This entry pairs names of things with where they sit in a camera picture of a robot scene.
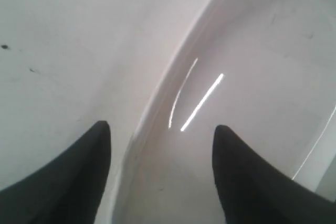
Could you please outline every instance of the white surface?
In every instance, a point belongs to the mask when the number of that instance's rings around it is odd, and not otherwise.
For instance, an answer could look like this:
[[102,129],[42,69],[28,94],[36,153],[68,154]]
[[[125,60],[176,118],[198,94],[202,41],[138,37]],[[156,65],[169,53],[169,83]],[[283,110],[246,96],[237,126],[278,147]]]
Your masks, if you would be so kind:
[[222,1],[176,60],[121,223],[223,223],[218,124],[313,191],[335,157],[336,2]]
[[96,223],[110,223],[132,132],[208,1],[0,0],[0,189],[105,119],[112,163]]

